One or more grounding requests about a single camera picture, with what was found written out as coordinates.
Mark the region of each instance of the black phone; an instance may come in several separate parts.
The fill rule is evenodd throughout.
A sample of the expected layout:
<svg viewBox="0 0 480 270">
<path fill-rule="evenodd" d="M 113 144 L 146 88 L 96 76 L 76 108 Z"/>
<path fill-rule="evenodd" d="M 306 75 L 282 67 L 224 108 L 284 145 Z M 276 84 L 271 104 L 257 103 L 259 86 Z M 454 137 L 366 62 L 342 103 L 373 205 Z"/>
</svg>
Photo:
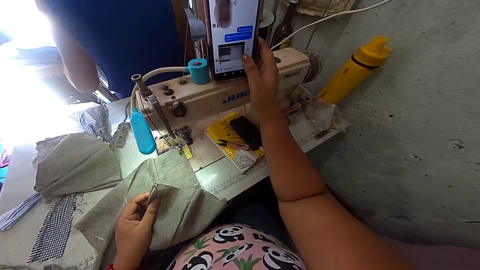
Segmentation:
<svg viewBox="0 0 480 270">
<path fill-rule="evenodd" d="M 257 150 L 260 146 L 263 146 L 260 131 L 245 116 L 230 120 L 230 125 L 240 138 L 250 146 L 250 149 Z"/>
<path fill-rule="evenodd" d="M 245 76 L 241 56 L 255 57 L 261 0 L 204 0 L 210 74 L 216 81 Z"/>
</svg>

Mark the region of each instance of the checkered fabric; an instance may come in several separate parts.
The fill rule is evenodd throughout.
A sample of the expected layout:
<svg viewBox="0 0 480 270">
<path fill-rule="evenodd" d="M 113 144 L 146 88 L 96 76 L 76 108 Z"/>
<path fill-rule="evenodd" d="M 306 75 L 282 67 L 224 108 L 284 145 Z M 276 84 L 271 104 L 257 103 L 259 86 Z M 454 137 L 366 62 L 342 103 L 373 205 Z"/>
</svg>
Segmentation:
<svg viewBox="0 0 480 270">
<path fill-rule="evenodd" d="M 27 264 L 63 256 L 70 236 L 76 202 L 75 195 L 64 195 L 60 201 L 50 206 L 42 228 L 36 236 Z"/>
<path fill-rule="evenodd" d="M 72 113 L 71 117 L 78 122 L 80 122 L 80 125 L 82 128 L 85 130 L 85 133 L 91 134 L 91 135 L 96 135 L 95 132 L 93 131 L 92 125 L 85 120 L 85 112 L 84 111 L 76 111 Z"/>
<path fill-rule="evenodd" d="M 42 196 L 39 192 L 34 192 L 32 195 L 21 202 L 17 207 L 6 212 L 0 217 L 0 231 L 5 231 L 11 228 L 15 223 L 17 223 L 26 212 L 28 212 L 33 206 L 37 204 L 42 199 Z"/>
<path fill-rule="evenodd" d="M 108 124 L 108 109 L 106 104 L 91 107 L 85 111 L 95 119 L 95 135 L 104 142 L 109 143 L 112 140 L 112 135 L 110 134 L 110 125 Z"/>
</svg>

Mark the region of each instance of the gray wall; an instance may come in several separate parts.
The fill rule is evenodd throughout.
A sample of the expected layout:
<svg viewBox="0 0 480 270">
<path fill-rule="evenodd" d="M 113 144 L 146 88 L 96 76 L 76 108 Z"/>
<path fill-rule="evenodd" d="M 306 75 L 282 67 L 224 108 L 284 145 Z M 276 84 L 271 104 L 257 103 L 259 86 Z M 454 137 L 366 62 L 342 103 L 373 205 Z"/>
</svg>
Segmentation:
<svg viewBox="0 0 480 270">
<path fill-rule="evenodd" d="M 284 12 L 280 3 L 277 21 Z M 383 235 L 480 247 L 479 14 L 478 0 L 393 0 L 320 24 L 310 44 L 325 60 L 306 85 L 316 94 L 374 35 L 392 40 L 384 67 L 340 102 L 351 127 L 321 169 Z M 294 29 L 313 20 L 297 14 Z M 311 32 L 292 47 L 305 49 Z"/>
</svg>

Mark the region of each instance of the spiral notebook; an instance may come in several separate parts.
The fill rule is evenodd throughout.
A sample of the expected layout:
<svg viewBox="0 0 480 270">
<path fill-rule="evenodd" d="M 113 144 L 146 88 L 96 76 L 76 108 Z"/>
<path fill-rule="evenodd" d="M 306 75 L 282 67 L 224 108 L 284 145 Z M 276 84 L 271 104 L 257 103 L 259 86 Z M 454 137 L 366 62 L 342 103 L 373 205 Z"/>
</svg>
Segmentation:
<svg viewBox="0 0 480 270">
<path fill-rule="evenodd" d="M 243 142 L 242 138 L 235 132 L 230 125 L 230 121 L 239 117 L 236 112 L 225 116 L 218 120 L 215 124 L 207 127 L 205 134 L 215 143 L 215 145 L 225 154 L 225 156 L 235 165 L 240 173 L 245 173 L 257 161 L 261 160 L 264 153 L 261 150 L 243 151 L 230 147 L 220 146 L 219 140 L 227 140 L 232 142 Z"/>
</svg>

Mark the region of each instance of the hand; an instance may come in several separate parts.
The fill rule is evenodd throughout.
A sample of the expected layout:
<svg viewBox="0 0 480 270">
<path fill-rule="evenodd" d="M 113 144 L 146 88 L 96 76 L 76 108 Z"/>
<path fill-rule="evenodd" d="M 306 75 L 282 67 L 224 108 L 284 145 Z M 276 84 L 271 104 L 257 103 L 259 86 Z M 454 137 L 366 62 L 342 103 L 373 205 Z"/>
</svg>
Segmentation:
<svg viewBox="0 0 480 270">
<path fill-rule="evenodd" d="M 148 207 L 147 200 L 148 192 L 131 199 L 115 224 L 115 270 L 137 269 L 148 250 L 160 200 L 153 200 Z"/>
<path fill-rule="evenodd" d="M 280 113 L 278 104 L 278 68 L 275 56 L 262 38 L 258 38 L 260 60 L 255 64 L 248 54 L 242 55 L 243 69 L 247 74 L 250 100 L 260 121 Z"/>
</svg>

